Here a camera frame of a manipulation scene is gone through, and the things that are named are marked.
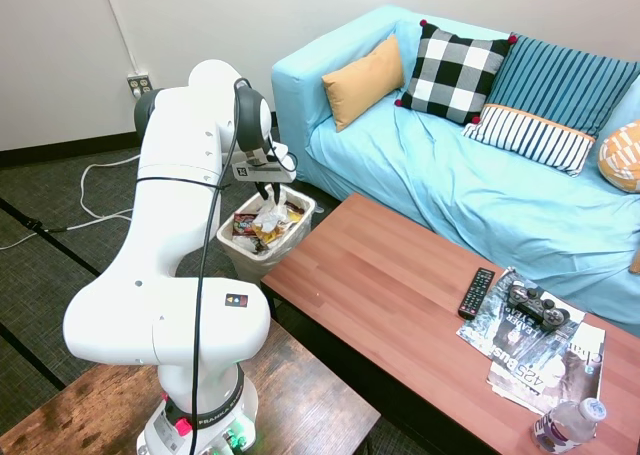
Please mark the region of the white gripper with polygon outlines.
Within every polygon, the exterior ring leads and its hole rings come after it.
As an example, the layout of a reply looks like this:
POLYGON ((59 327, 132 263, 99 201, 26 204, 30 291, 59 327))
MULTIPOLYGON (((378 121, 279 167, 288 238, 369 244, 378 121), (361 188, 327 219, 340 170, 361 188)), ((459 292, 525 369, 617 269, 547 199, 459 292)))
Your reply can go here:
POLYGON ((296 178, 296 161, 288 147, 279 142, 267 144, 265 150, 253 152, 235 150, 231 155, 232 172, 238 181, 256 182, 255 186, 262 199, 267 201, 269 194, 266 184, 272 183, 274 203, 284 200, 280 183, 292 183, 296 178))

